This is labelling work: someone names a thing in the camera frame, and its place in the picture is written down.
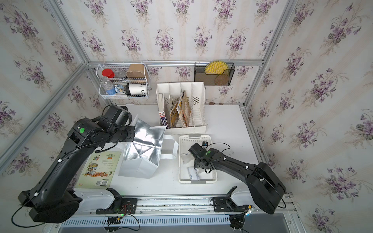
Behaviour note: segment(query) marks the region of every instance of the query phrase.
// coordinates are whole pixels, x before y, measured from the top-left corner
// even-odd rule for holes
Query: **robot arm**
[[[195,143],[189,152],[194,156],[194,167],[226,172],[247,184],[255,204],[268,214],[273,214],[286,188],[271,168],[230,158],[211,148],[208,151]]]
[[[21,204],[32,207],[29,215],[35,222],[61,223],[76,212],[82,199],[66,189],[69,182],[96,148],[103,148],[108,142],[132,142],[135,127],[129,126],[131,121],[128,109],[112,105],[104,116],[81,119],[74,124],[43,178],[18,196]]]

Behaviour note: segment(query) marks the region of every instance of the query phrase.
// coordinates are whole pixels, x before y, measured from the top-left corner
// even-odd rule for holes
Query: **vent grille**
[[[174,216],[136,216],[140,226],[185,226],[185,225],[223,225],[230,224],[229,215],[174,215]],[[107,226],[108,217],[72,217],[61,227],[102,227]],[[136,220],[132,216],[124,217],[121,224],[115,226],[134,227]]]

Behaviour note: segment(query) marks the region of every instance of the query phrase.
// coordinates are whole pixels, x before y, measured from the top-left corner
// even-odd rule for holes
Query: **black cable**
[[[27,205],[27,203],[29,203],[33,198],[31,198],[30,200],[28,200],[26,203],[24,203],[21,207],[18,208],[18,210],[16,210],[14,212],[14,214],[12,215],[12,218],[11,218],[11,221],[13,223],[14,226],[17,226],[17,227],[22,227],[22,228],[30,228],[30,227],[37,227],[37,226],[40,226],[40,225],[43,225],[43,224],[46,224],[46,223],[41,223],[41,224],[38,224],[38,225],[33,225],[33,226],[21,226],[21,225],[18,225],[16,224],[14,221],[13,221],[13,218],[14,218],[14,215],[16,215],[16,213],[22,209],[22,207],[24,207],[25,205]]]
[[[225,145],[229,146],[229,148],[227,148],[227,149],[230,149],[230,148],[231,148],[231,146],[228,145],[227,143],[224,143],[224,142],[214,142],[214,143],[211,143],[210,145],[208,145],[208,146],[206,147],[206,150],[207,150],[207,148],[208,148],[209,146],[211,146],[211,145],[213,145],[213,144],[218,144],[218,143],[225,144]]]
[[[123,228],[131,229],[131,230],[133,230],[133,231],[138,231],[138,230],[140,230],[140,223],[139,223],[139,220],[137,220],[137,218],[136,218],[135,216],[133,216],[132,214],[129,214],[129,215],[131,215],[132,217],[134,217],[134,218],[136,219],[137,224],[139,224],[139,229],[133,229],[133,228],[130,228],[130,227],[120,227],[120,228],[118,228],[117,230],[119,230],[119,229],[123,229]]]
[[[102,110],[102,115],[104,115],[104,111],[107,107],[111,106],[111,105],[116,105],[116,104],[109,104],[108,106],[104,107],[104,110]]]
[[[277,207],[279,207],[281,209],[286,209],[286,203],[285,203],[285,201],[282,199],[282,196],[280,196],[280,194],[277,192],[277,190],[274,188],[274,186],[271,183],[269,183],[268,180],[266,178],[264,178],[261,174],[259,174],[257,171],[255,171],[255,170],[252,170],[252,171],[255,172],[255,173],[257,173],[259,176],[261,176],[276,191],[277,195],[279,195],[279,197],[281,198],[281,200],[282,200],[282,202],[283,202],[283,204],[285,206],[281,207],[281,206],[277,205]]]

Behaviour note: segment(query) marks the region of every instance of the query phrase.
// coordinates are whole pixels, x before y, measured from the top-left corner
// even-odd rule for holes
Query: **water bottle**
[[[102,88],[107,92],[108,95],[115,95],[115,87],[108,77],[103,76],[100,80]]]

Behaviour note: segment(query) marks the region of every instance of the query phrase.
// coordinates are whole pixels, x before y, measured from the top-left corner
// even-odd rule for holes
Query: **metal rail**
[[[103,63],[144,63],[147,66],[194,66],[194,63],[209,63],[215,60],[157,60],[157,61],[94,61],[88,62],[88,65],[91,68],[97,68],[98,64]],[[237,60],[221,60],[226,63],[234,63],[235,66],[261,66],[264,61],[261,59],[237,59]]]

